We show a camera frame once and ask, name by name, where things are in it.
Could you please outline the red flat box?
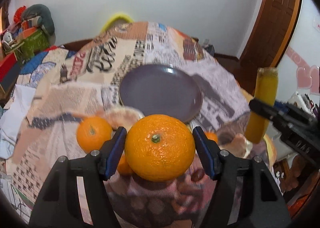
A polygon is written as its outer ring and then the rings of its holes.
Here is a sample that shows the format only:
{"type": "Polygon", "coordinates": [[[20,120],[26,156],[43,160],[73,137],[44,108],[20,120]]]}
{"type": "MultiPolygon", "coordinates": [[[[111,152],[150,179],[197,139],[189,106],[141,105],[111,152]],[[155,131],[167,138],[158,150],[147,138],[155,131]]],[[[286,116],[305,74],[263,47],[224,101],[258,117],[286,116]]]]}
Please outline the red flat box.
{"type": "Polygon", "coordinates": [[[14,53],[8,54],[0,62],[0,81],[7,75],[7,73],[12,69],[12,67],[17,63],[17,57],[14,53]]]}

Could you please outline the white sticker covered case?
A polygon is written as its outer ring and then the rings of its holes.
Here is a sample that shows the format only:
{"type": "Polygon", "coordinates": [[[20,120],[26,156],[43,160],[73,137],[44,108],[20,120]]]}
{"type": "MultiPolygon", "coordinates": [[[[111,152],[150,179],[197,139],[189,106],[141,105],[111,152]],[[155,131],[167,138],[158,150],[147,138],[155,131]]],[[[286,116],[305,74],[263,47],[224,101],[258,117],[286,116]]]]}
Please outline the white sticker covered case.
{"type": "Polygon", "coordinates": [[[319,117],[319,106],[313,102],[306,93],[301,94],[295,91],[287,102],[295,105],[315,118],[319,117]]]}

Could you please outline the brown wooden door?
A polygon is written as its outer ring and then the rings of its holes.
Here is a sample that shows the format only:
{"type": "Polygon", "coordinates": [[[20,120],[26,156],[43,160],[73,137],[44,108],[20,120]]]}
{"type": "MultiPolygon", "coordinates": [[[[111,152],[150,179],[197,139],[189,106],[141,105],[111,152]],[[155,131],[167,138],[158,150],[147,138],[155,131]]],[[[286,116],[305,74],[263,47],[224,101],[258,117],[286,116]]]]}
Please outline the brown wooden door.
{"type": "Polygon", "coordinates": [[[276,67],[289,44],[301,0],[262,0],[240,57],[240,86],[252,94],[259,68],[276,67]]]}

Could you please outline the grey neck pillow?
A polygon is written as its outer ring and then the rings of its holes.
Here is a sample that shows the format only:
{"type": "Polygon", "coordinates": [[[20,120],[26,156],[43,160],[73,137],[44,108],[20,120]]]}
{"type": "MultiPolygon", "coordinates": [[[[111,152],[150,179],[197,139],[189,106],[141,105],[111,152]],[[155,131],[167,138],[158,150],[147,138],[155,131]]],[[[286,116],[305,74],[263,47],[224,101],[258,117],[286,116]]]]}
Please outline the grey neck pillow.
{"type": "Polygon", "coordinates": [[[55,33],[51,12],[49,8],[43,4],[35,4],[28,7],[22,13],[22,20],[31,20],[33,26],[40,27],[48,36],[52,36],[55,33]]]}

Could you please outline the yellow banana piece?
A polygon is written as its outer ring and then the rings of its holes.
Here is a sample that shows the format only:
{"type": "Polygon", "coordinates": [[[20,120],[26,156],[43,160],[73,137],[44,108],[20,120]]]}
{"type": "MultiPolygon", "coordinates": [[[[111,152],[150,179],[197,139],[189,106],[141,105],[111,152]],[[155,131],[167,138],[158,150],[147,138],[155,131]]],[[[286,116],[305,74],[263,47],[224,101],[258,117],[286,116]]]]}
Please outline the yellow banana piece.
{"type": "Polygon", "coordinates": [[[270,108],[274,106],[278,88],[278,71],[274,67],[259,68],[254,98],[249,102],[251,110],[245,137],[254,144],[260,143],[269,125],[270,108]]]}

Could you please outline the yellow curved pillow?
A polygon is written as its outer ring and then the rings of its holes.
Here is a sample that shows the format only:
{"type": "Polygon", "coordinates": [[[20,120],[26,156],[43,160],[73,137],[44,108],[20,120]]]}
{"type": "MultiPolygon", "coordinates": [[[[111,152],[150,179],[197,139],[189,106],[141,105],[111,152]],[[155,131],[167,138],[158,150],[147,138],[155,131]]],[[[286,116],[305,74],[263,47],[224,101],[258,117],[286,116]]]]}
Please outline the yellow curved pillow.
{"type": "Polygon", "coordinates": [[[106,30],[110,29],[112,26],[115,26],[116,23],[132,23],[134,20],[125,13],[115,13],[110,16],[107,22],[103,25],[101,29],[101,33],[105,32],[106,30]]]}

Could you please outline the peeled pomelo segment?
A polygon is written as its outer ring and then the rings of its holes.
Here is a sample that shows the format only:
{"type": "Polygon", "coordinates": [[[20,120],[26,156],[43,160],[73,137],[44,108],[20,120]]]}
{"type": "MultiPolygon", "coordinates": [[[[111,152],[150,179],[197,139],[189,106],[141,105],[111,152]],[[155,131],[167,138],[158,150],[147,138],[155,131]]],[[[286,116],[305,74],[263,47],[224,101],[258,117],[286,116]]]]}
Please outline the peeled pomelo segment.
{"type": "Polygon", "coordinates": [[[113,130],[124,127],[129,131],[137,121],[144,118],[144,114],[132,107],[114,106],[106,110],[101,117],[111,125],[113,130]]]}

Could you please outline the blue patchwork quilt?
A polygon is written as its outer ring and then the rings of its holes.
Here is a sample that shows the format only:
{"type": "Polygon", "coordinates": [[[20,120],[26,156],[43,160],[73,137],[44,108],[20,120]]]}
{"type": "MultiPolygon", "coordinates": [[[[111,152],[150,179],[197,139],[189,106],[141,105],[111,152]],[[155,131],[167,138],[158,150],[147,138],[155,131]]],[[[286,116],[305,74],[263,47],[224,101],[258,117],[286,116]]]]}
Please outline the blue patchwork quilt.
{"type": "Polygon", "coordinates": [[[61,64],[76,54],[64,48],[40,52],[21,69],[16,84],[37,88],[40,80],[57,64],[61,64]]]}

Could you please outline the large orange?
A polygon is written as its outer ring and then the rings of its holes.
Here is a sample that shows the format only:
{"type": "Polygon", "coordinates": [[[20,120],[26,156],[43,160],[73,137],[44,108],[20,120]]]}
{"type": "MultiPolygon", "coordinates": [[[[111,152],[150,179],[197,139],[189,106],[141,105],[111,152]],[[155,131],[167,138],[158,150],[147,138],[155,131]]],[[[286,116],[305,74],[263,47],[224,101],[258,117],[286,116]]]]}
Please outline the large orange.
{"type": "Polygon", "coordinates": [[[137,121],[126,135],[124,153],[135,174],[152,182],[183,175],[195,158],[191,131],[180,120],[153,114],[137,121]]]}
{"type": "Polygon", "coordinates": [[[112,126],[101,117],[87,117],[78,126],[76,140],[85,153],[99,150],[111,139],[112,126]]]}

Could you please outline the pink heart wall decal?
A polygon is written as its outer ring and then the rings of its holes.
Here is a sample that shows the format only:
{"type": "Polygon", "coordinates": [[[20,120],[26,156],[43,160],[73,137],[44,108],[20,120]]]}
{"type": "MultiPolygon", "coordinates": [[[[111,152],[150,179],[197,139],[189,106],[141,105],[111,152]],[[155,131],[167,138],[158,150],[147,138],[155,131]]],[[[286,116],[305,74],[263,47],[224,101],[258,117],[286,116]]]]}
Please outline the pink heart wall decal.
{"type": "Polygon", "coordinates": [[[310,66],[294,49],[290,46],[285,54],[296,64],[297,86],[301,89],[309,90],[311,94],[319,95],[319,66],[310,66]]]}

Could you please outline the small mandarin orange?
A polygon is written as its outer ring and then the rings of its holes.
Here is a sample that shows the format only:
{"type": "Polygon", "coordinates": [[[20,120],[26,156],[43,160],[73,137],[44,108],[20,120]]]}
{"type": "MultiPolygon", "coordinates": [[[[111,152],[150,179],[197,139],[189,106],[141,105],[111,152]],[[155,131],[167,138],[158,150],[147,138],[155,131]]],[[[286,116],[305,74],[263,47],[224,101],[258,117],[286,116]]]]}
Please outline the small mandarin orange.
{"type": "Polygon", "coordinates": [[[126,160],[124,153],[122,154],[122,156],[119,160],[119,163],[117,166],[117,171],[120,175],[125,176],[125,177],[131,176],[133,174],[133,170],[131,169],[131,167],[127,163],[127,160],[126,160]]]}

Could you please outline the purple round plate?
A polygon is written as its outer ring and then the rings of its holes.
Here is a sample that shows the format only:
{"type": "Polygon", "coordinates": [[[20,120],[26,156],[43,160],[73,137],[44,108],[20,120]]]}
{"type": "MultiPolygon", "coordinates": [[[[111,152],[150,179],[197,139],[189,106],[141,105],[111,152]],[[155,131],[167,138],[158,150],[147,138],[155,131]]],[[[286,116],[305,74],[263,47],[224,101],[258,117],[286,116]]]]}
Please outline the purple round plate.
{"type": "Polygon", "coordinates": [[[120,82],[119,99],[124,106],[138,109],[145,116],[164,114],[184,123],[200,112],[203,103],[202,92],[190,75],[156,64],[127,73],[120,82]]]}

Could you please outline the newspaper print bed cover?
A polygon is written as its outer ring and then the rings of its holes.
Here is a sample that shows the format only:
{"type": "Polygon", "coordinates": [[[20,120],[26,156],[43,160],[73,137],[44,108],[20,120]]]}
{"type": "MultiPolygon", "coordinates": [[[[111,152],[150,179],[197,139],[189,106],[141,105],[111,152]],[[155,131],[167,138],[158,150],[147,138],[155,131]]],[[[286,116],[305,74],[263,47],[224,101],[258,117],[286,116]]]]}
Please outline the newspaper print bed cover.
{"type": "Polygon", "coordinates": [[[112,126],[129,129],[135,118],[166,114],[216,133],[219,147],[242,158],[260,155],[272,162],[265,142],[245,139],[251,95],[191,37],[163,24],[136,22],[116,26],[80,51],[57,48],[42,52],[21,69],[12,97],[5,105],[1,127],[16,141],[7,162],[17,208],[29,221],[49,170],[61,155],[83,157],[76,142],[82,117],[100,116],[112,126]],[[133,69],[167,65],[188,74],[202,93],[147,85],[148,74],[133,69]]]}

